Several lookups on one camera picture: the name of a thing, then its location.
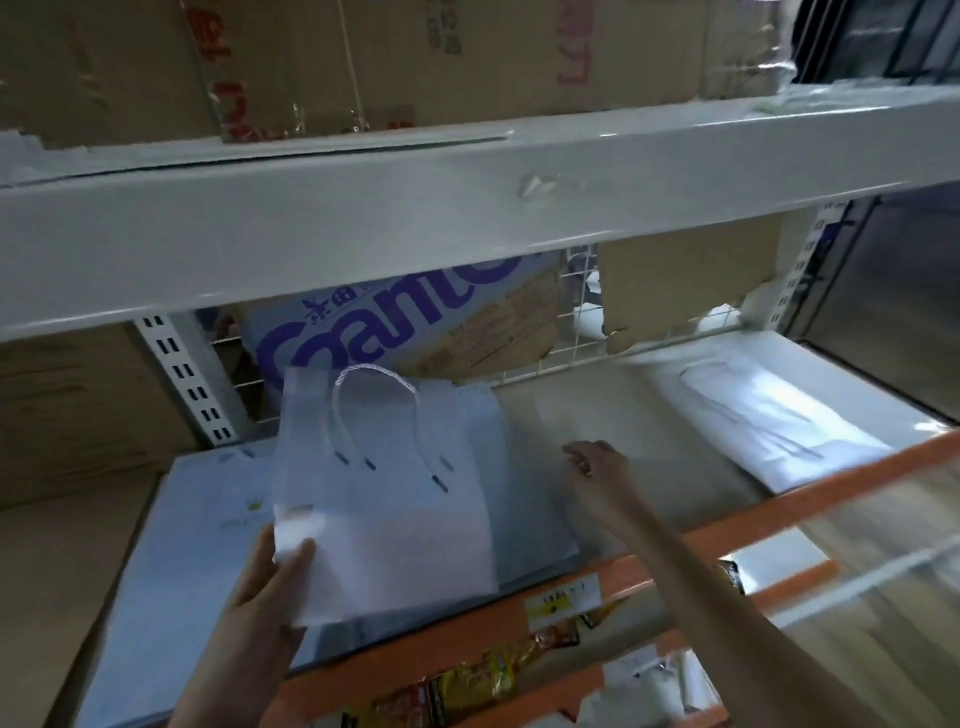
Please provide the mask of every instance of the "hand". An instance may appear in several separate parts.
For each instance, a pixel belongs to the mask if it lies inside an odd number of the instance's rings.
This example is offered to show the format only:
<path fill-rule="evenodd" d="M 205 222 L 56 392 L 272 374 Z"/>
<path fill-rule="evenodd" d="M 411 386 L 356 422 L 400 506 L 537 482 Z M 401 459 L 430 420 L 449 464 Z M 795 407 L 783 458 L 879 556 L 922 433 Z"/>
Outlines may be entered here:
<path fill-rule="evenodd" d="M 577 499 L 622 541 L 636 531 L 636 517 L 649 509 L 634 485 L 630 461 L 610 443 L 580 441 L 564 446 Z"/>
<path fill-rule="evenodd" d="M 316 551 L 306 541 L 282 567 L 274 528 L 260 532 L 240 579 L 183 689 L 170 728 L 255 728 L 303 640 L 291 622 Z"/>

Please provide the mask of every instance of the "white shelf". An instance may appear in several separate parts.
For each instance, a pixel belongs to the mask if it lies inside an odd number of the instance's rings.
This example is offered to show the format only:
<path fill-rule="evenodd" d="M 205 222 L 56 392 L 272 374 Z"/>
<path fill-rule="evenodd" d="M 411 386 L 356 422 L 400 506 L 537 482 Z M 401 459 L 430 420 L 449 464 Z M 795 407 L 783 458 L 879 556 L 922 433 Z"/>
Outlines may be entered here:
<path fill-rule="evenodd" d="M 0 154 L 0 340 L 960 178 L 960 90 L 825 98 L 250 147 L 20 144 Z"/>

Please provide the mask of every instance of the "sticker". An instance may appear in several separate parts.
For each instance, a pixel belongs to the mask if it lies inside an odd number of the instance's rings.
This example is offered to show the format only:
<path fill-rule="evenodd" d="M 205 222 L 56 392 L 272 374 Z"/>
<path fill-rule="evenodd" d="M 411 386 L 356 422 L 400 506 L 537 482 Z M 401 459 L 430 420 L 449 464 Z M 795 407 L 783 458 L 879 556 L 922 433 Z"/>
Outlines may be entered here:
<path fill-rule="evenodd" d="M 549 592 L 531 596 L 524 600 L 523 607 L 527 613 L 530 631 L 539 632 L 558 621 L 595 609 L 602 603 L 600 576 L 595 571 Z"/>

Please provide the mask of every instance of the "plastic wrapped bag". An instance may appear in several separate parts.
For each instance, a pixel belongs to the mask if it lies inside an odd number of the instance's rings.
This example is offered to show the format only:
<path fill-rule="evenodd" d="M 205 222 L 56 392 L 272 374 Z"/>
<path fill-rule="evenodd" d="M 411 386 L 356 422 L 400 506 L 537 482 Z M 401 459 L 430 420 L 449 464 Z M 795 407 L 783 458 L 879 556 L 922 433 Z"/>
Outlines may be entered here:
<path fill-rule="evenodd" d="M 662 366 L 654 380 L 708 442 L 774 493 L 890 452 L 749 356 L 725 353 Z"/>

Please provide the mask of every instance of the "right hand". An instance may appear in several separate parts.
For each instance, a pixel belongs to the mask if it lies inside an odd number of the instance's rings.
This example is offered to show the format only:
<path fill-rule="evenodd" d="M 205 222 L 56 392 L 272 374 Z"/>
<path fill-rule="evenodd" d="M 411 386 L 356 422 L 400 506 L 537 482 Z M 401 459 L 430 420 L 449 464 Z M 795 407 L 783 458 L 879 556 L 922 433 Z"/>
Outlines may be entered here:
<path fill-rule="evenodd" d="M 647 510 L 630 474 L 630 461 L 604 440 L 564 445 L 577 499 L 614 536 L 626 541 Z"/>

